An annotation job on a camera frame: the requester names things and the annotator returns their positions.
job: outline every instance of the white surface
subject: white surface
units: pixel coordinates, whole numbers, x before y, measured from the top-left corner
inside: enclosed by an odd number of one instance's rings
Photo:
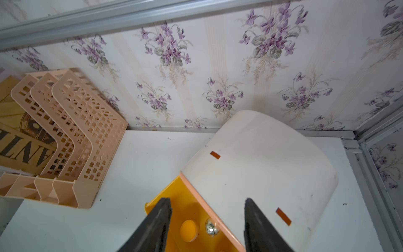
[[[217,160],[211,151],[221,157]],[[315,144],[251,110],[232,116],[182,173],[241,244],[245,200],[251,198],[296,252],[306,251],[338,183],[336,170]],[[290,226],[276,213],[278,208],[292,221]]]
[[[14,216],[22,202],[22,199],[0,197],[0,236],[6,229],[8,223],[11,221],[11,218]]]
[[[212,136],[126,131],[92,208],[25,200],[0,237],[0,251],[117,251],[144,219],[144,204],[165,188]],[[308,139],[322,149],[339,174],[339,185],[308,251],[382,251],[340,139]]]

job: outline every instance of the floral wallpaper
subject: floral wallpaper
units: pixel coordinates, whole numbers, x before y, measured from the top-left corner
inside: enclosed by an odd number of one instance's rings
[[[403,214],[403,133],[397,130],[369,148],[379,176],[400,216]]]
[[[35,12],[4,1],[0,20],[7,26],[100,3],[46,2]],[[402,50],[403,0],[282,0],[11,48],[0,67],[80,68],[132,127],[220,128],[249,109],[295,129],[355,130],[403,94]],[[384,147],[373,149],[376,158]],[[383,174],[397,185],[394,171]]]

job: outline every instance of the metal trim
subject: metal trim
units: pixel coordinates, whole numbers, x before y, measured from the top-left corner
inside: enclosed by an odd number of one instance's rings
[[[0,50],[46,44],[90,33],[133,29],[272,0],[123,0],[36,19],[0,30]]]
[[[392,105],[359,126],[355,135],[359,142],[363,142],[400,118],[403,118],[403,98],[396,100]]]
[[[399,215],[395,210],[393,202],[382,182],[381,177],[375,167],[375,164],[371,162],[371,155],[365,144],[360,145],[363,150],[363,157],[365,163],[361,163],[363,166],[362,171],[366,175],[366,181],[371,189],[372,196],[376,201],[376,205],[382,216],[383,222],[386,225],[386,231],[391,240],[391,244],[394,248],[392,251],[403,251],[403,224],[400,221]]]
[[[368,212],[371,216],[371,220],[374,224],[376,233],[379,238],[379,242],[384,252],[393,252],[392,241],[389,238],[388,228],[385,225],[383,215],[379,211],[379,202],[376,201],[374,196],[373,187],[370,186],[368,180],[370,179],[366,173],[368,167],[364,161],[362,153],[347,153],[347,158],[350,162],[354,176],[357,180],[359,189],[361,190],[362,197],[367,206]]]

